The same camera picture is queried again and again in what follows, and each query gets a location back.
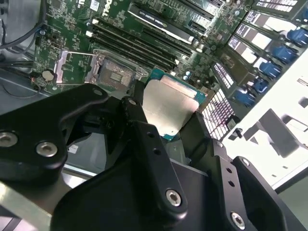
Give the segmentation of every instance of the cable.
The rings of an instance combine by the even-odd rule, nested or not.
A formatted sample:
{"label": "cable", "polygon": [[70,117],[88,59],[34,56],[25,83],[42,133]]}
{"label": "cable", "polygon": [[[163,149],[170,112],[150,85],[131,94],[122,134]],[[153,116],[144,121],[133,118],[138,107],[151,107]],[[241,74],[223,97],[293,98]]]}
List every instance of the cable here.
{"label": "cable", "polygon": [[31,79],[31,81],[32,81],[32,83],[34,83],[34,84],[38,87],[38,91],[37,91],[35,94],[29,95],[29,96],[17,96],[17,95],[14,95],[14,94],[10,93],[10,92],[5,88],[3,82],[1,82],[0,84],[1,84],[1,86],[2,86],[2,88],[3,88],[3,90],[4,90],[8,95],[10,95],[10,96],[12,96],[12,97],[14,97],[14,98],[17,98],[17,99],[31,99],[31,98],[33,98],[33,97],[39,95],[40,92],[42,91],[42,87],[41,87],[39,84],[37,84],[37,83],[34,81],[33,78]]}
{"label": "cable", "polygon": [[0,67],[33,67],[32,61],[12,61],[0,63]]}
{"label": "cable", "polygon": [[[5,26],[3,20],[2,20],[2,29],[3,29],[2,44],[5,44],[6,26]],[[11,47],[11,49],[19,49],[19,51],[14,51],[14,50],[11,50],[10,48],[6,48],[6,50],[7,50],[8,52],[10,52],[10,53],[13,53],[13,54],[24,54],[24,55],[27,56],[28,58],[34,59],[34,57],[33,57],[31,54],[27,53],[27,52],[28,52],[28,50],[32,47],[32,45],[33,45],[33,43],[35,42],[36,38],[37,38],[37,34],[34,34],[33,39],[32,39],[32,41],[30,42],[29,46],[26,47],[26,49],[24,49],[24,50],[21,49],[21,48],[19,48],[19,47],[17,47],[17,46]]]}
{"label": "cable", "polygon": [[9,42],[9,43],[3,43],[0,46],[0,50],[16,46],[16,45],[22,43],[23,41],[25,41],[31,35],[35,34],[37,32],[37,30],[39,30],[41,28],[41,26],[44,25],[45,19],[46,19],[46,14],[47,14],[47,0],[42,0],[42,14],[41,14],[39,22],[30,31],[28,31],[26,34],[24,34],[20,38],[14,40],[12,42]]}
{"label": "cable", "polygon": [[30,50],[30,48],[32,47],[32,45],[33,45],[33,43],[35,42],[36,39],[37,39],[37,34],[35,34],[33,36],[33,39],[31,40],[29,46],[27,46],[24,50],[20,49],[21,51],[14,51],[13,49],[15,49],[15,47],[6,48],[6,50],[10,53],[13,53],[13,54],[26,54],[28,52],[28,50]]}

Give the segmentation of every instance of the silver metal plate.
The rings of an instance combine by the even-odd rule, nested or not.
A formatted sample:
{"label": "silver metal plate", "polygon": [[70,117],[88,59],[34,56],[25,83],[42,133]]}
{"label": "silver metal plate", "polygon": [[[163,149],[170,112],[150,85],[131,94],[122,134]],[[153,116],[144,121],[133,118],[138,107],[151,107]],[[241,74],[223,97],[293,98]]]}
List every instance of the silver metal plate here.
{"label": "silver metal plate", "polygon": [[159,135],[176,135],[198,109],[193,99],[195,91],[163,77],[151,80],[143,97],[143,110],[149,124],[157,127]]}

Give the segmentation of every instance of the metal panel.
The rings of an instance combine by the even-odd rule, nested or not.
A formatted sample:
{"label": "metal panel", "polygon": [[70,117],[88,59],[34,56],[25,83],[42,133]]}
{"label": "metal panel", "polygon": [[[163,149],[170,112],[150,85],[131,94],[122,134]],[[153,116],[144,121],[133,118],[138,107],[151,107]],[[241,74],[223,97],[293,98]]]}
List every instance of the metal panel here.
{"label": "metal panel", "polygon": [[[6,25],[6,42],[13,41],[31,30],[34,25],[38,22],[39,11],[40,11],[40,0],[9,0],[8,4],[4,4],[2,7],[6,9],[5,14],[1,16]],[[32,36],[27,40],[22,42],[19,47],[27,47],[31,40]],[[33,45],[29,50],[30,54],[34,54]],[[20,60],[22,57],[20,55],[15,55],[7,51],[3,51],[8,60]]]}
{"label": "metal panel", "polygon": [[306,4],[306,0],[291,0],[288,2],[283,0],[258,0],[252,5],[252,10],[274,18],[294,21]]}
{"label": "metal panel", "polygon": [[179,91],[177,86],[171,85],[151,80],[144,90],[144,113],[148,123],[155,125],[161,136],[176,135],[199,107],[187,89]]}
{"label": "metal panel", "polygon": [[[241,155],[249,159],[274,189],[308,167],[308,151],[302,154],[303,149],[298,149],[287,158],[282,158],[268,141],[255,144],[244,138],[232,141],[228,137],[237,128],[243,129],[245,133],[269,109],[272,109],[280,119],[290,116],[303,124],[308,124],[308,111],[300,104],[304,98],[308,97],[308,88],[297,81],[307,76],[307,59],[308,51],[305,51],[223,140],[231,158]],[[288,128],[302,144],[307,145],[307,132]]]}

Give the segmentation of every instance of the screw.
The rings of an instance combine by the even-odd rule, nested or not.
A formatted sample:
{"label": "screw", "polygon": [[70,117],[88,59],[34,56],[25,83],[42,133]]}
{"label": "screw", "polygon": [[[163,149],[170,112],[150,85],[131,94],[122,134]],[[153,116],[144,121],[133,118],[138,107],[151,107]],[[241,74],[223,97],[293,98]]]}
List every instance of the screw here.
{"label": "screw", "polygon": [[220,141],[216,141],[216,144],[217,144],[219,147],[223,148],[223,144],[222,144],[222,142],[220,142]]}
{"label": "screw", "polygon": [[11,132],[0,133],[0,147],[9,148],[17,144],[18,138]]}
{"label": "screw", "polygon": [[132,105],[137,105],[136,102],[133,100],[129,100],[128,102],[130,102]]}
{"label": "screw", "polygon": [[166,197],[167,197],[167,200],[169,200],[169,202],[173,206],[175,206],[175,207],[180,206],[182,200],[181,200],[180,195],[176,191],[174,191],[172,189],[167,190]]}
{"label": "screw", "polygon": [[93,89],[93,92],[97,95],[103,95],[103,93],[100,91],[100,90],[97,90],[97,89]]}
{"label": "screw", "polygon": [[246,160],[246,159],[242,159],[243,160],[243,162],[247,165],[247,166],[249,166],[249,162],[248,162],[248,160]]}
{"label": "screw", "polygon": [[231,213],[231,218],[233,223],[241,230],[245,229],[245,222],[243,221],[243,219],[241,218],[240,215],[238,215],[237,213],[232,212]]}
{"label": "screw", "polygon": [[42,142],[37,145],[37,153],[44,157],[52,157],[57,154],[58,148],[50,142]]}
{"label": "screw", "polygon": [[39,30],[39,34],[43,36],[46,35],[46,30]]}

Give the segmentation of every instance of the capacitor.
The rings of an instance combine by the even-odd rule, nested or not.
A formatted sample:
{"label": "capacitor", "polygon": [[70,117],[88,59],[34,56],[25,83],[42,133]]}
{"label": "capacitor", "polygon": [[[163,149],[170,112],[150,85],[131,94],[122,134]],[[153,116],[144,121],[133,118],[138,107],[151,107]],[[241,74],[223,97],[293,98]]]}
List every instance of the capacitor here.
{"label": "capacitor", "polygon": [[195,39],[195,40],[193,41],[192,45],[193,45],[194,47],[198,47],[198,46],[199,46],[199,41]]}
{"label": "capacitor", "polygon": [[204,44],[199,44],[196,50],[197,50],[198,52],[202,53],[202,52],[203,52],[203,49],[204,49]]}
{"label": "capacitor", "polygon": [[42,77],[46,80],[46,81],[52,81],[54,78],[54,74],[52,71],[50,70],[46,70],[42,72]]}

